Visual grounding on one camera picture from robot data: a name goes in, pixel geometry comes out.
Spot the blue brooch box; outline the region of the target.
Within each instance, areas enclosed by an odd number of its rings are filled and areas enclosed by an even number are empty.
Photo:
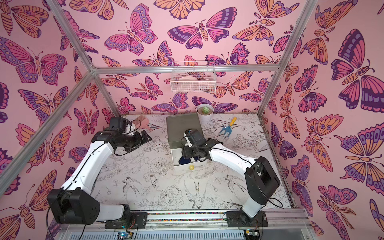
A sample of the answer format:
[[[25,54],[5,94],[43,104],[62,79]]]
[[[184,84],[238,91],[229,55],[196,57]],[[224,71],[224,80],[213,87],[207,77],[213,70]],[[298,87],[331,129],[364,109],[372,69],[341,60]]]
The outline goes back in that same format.
[[[186,165],[191,163],[191,159],[185,159],[183,156],[178,161],[179,165]]]

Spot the green drawer cabinet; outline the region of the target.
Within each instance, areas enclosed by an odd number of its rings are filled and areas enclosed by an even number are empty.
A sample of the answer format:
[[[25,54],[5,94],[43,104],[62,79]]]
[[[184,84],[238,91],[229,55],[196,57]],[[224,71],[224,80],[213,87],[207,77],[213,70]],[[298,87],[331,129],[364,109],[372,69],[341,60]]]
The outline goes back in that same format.
[[[197,167],[202,163],[191,159],[190,164],[179,165],[182,147],[187,143],[184,138],[186,130],[196,129],[203,134],[202,126],[197,113],[181,114],[166,117],[168,142],[171,149],[172,162],[176,170],[190,170],[190,166]]]

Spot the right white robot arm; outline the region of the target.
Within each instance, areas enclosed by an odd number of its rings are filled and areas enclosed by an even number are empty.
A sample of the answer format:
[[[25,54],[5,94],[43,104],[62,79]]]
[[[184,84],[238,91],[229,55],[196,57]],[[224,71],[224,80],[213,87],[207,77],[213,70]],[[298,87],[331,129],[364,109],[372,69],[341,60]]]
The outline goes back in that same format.
[[[221,142],[209,139],[201,146],[185,144],[182,155],[186,159],[210,160],[221,163],[245,177],[248,198],[241,207],[241,217],[252,220],[267,205],[281,184],[269,160],[263,156],[251,158],[225,147]]]

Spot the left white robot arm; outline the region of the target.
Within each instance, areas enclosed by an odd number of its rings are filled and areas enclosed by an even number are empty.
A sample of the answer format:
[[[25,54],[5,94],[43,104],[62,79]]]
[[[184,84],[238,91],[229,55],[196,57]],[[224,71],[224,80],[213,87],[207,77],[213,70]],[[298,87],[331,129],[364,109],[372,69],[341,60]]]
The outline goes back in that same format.
[[[110,155],[117,148],[131,153],[152,138],[125,118],[112,118],[108,128],[97,132],[88,152],[72,176],[59,189],[53,189],[47,197],[50,210],[58,224],[91,225],[95,222],[123,220],[131,224],[130,207],[122,204],[102,204],[92,197],[92,189],[98,175]]]

